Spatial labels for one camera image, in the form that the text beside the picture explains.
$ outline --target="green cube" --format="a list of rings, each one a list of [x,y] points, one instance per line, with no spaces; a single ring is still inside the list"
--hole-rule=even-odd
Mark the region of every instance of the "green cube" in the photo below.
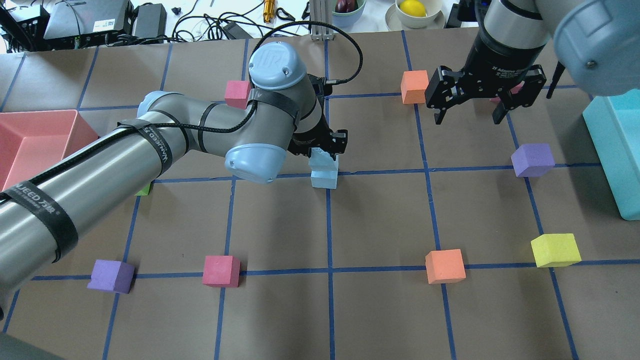
[[[573,234],[544,234],[531,240],[539,268],[569,266],[582,261]]]
[[[151,184],[146,185],[144,187],[144,189],[138,191],[138,193],[136,194],[136,196],[147,196],[149,195],[149,191],[151,191]]]

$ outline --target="lemon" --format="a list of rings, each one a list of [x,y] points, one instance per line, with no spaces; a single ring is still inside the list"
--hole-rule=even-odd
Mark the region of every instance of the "lemon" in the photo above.
[[[400,4],[400,10],[403,13],[415,17],[425,17],[427,16],[427,10],[424,8],[424,5],[418,0],[404,0]]]

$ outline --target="teal plastic container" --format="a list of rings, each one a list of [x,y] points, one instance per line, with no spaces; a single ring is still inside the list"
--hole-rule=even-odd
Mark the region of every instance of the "teal plastic container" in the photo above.
[[[595,97],[582,113],[625,220],[640,220],[640,90]]]

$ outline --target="pink bin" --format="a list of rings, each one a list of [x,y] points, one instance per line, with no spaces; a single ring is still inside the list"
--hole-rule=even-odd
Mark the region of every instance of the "pink bin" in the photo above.
[[[5,190],[98,139],[77,110],[0,113],[0,184]]]

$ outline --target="plate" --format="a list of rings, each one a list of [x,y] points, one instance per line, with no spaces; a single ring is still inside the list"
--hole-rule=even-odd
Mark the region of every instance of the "plate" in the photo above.
[[[387,10],[387,14],[385,15],[385,21],[390,31],[416,30],[414,28],[409,28],[408,26],[402,25],[402,22],[400,22],[400,19],[398,19],[398,17],[396,16],[395,4],[389,6],[389,9]],[[444,15],[442,14],[442,11],[440,11],[438,12],[438,15],[436,15],[436,18],[433,20],[431,24],[420,29],[443,29],[444,24],[445,24]]]

